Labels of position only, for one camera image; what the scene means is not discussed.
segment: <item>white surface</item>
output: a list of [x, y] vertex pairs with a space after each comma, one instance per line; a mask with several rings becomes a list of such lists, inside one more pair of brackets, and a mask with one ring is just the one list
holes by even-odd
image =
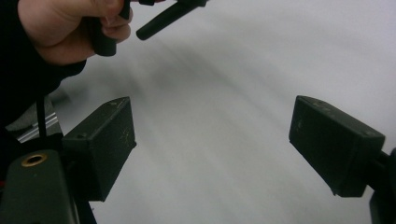
[[[133, 30], [173, 4], [132, 4]], [[371, 189], [332, 195], [289, 143], [294, 100], [326, 101], [396, 147], [396, 4], [211, 0], [52, 94], [68, 133], [130, 96], [138, 147], [98, 223], [371, 223]]]

